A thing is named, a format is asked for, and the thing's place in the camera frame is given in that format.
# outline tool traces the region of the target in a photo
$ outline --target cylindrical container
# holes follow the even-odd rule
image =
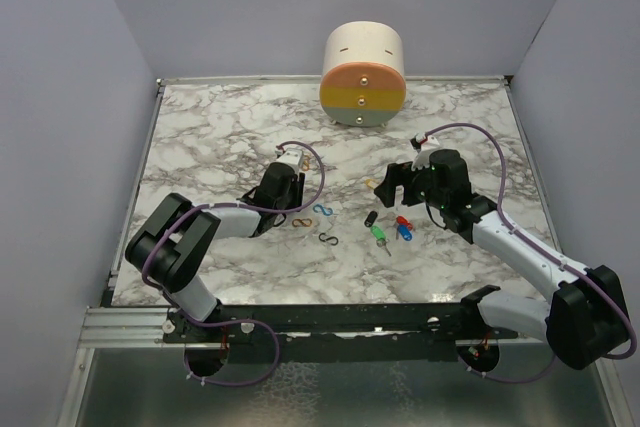
[[[372,127],[404,103],[402,40],[388,25],[350,22],[334,30],[324,54],[320,104],[341,124]]]

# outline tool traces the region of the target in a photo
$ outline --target bolt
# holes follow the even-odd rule
[[[164,332],[165,334],[171,334],[174,330],[176,330],[175,324],[170,320],[165,320],[162,324],[162,332]]]
[[[427,319],[427,325],[432,332],[435,332],[440,326],[440,319],[437,317],[429,317]]]
[[[254,327],[255,326],[249,322],[243,322],[242,324],[240,324],[240,330],[245,334],[250,334],[251,332],[253,332]]]

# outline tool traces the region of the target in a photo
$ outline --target orange carabiner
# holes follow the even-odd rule
[[[311,219],[293,219],[291,221],[291,225],[294,227],[311,227],[313,225],[313,220]]]

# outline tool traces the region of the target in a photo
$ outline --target blue clip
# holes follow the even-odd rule
[[[409,227],[406,225],[399,224],[398,225],[398,233],[402,236],[402,238],[406,241],[413,239],[411,232],[409,231]]]
[[[316,214],[319,214],[319,213],[321,213],[321,212],[322,212],[322,213],[323,213],[324,215],[326,215],[327,217],[329,217],[330,215],[333,215],[333,209],[332,209],[331,207],[327,207],[327,208],[325,208],[325,206],[324,206],[324,205],[322,205],[322,204],[316,204],[316,205],[314,205],[314,206],[313,206],[313,211],[314,211]]]

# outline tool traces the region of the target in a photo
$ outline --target white marble surface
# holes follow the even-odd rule
[[[474,122],[494,133],[508,161],[505,210],[523,227],[551,242],[540,198],[515,119],[501,83],[410,82],[404,109],[386,128],[332,125],[318,102],[318,85],[168,86],[149,152],[129,236],[170,192],[195,203],[233,200],[257,185],[285,140],[313,145],[327,168],[319,202],[337,215],[308,209],[257,239],[215,242],[201,266],[204,282],[225,303],[374,303],[458,300],[486,284],[534,296],[534,289],[493,255],[429,221],[424,207],[385,209],[365,179],[381,180],[386,165],[413,158],[408,139],[454,121]],[[468,163],[476,191],[496,198],[497,154],[475,131],[438,135]],[[317,166],[307,173],[306,195],[318,185]],[[375,245],[363,225],[370,210],[391,238],[393,256]],[[401,213],[415,226],[414,239],[395,240]],[[313,227],[294,228],[295,217]],[[331,247],[320,232],[340,239]],[[122,261],[114,305],[164,304]]]

